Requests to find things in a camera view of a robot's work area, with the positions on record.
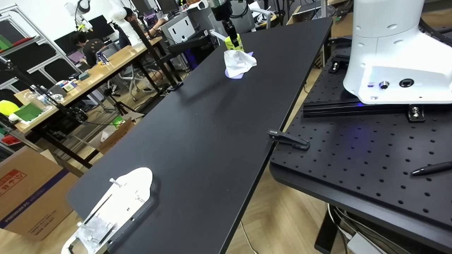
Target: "black metal plate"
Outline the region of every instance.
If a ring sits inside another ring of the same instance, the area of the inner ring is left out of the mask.
[[[342,87],[343,76],[323,70],[306,101],[350,99]],[[426,113],[425,122],[408,122],[401,113],[333,117],[298,113],[288,132],[309,139],[309,151],[278,145],[271,162],[452,227],[452,170],[409,176],[415,168],[452,159],[450,130],[452,113]]]

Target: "yellow object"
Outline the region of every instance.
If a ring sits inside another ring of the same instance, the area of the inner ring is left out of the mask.
[[[17,110],[18,110],[18,106],[11,103],[10,100],[0,100],[0,113],[3,115],[8,117],[10,114],[12,114]]]
[[[229,51],[243,51],[241,36],[237,34],[238,46],[234,46],[230,36],[226,38],[224,45]]]

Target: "black tabletop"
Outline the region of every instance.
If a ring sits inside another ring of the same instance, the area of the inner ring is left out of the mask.
[[[323,70],[306,103],[350,101],[344,72]],[[452,172],[409,172],[450,161],[452,113],[425,113],[408,122],[405,113],[305,117],[288,132],[311,141],[309,151],[278,145],[275,179],[440,251],[452,251]]]
[[[330,24],[244,34],[257,66],[241,80],[224,76],[216,49],[77,182],[69,203],[86,217],[109,178],[148,166],[157,204],[114,252],[224,251],[272,148],[268,130],[284,125]]]

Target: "black table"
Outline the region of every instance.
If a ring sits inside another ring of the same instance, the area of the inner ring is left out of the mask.
[[[69,203],[86,217],[109,178],[148,166],[157,206],[113,251],[226,251],[272,149],[268,130],[286,121],[330,24],[244,34],[258,66],[241,80],[224,76],[223,49],[212,52],[77,182]]]
[[[305,103],[354,100],[343,90],[343,76],[344,70],[323,70]],[[278,145],[271,155],[272,176],[383,228],[450,252],[452,172],[418,178],[409,172],[450,161],[452,113],[425,115],[425,122],[408,122],[404,113],[305,117],[301,110],[288,132],[309,139],[311,148]]]

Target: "floor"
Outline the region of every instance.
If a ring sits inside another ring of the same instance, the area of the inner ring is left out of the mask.
[[[439,11],[426,14],[426,21],[433,27],[452,27],[450,17],[452,11]],[[333,36],[350,34],[350,24],[351,18],[346,17],[335,25]],[[309,75],[291,118],[298,111],[319,72],[319,69],[313,69]],[[325,210],[326,204],[323,202],[275,182],[267,168],[233,235],[227,254],[318,252],[313,248],[313,241]],[[60,251],[63,241],[76,228],[77,220],[79,217],[72,213],[44,241],[31,241],[0,230],[0,252],[56,254]],[[337,238],[333,252],[344,252],[343,244]]]

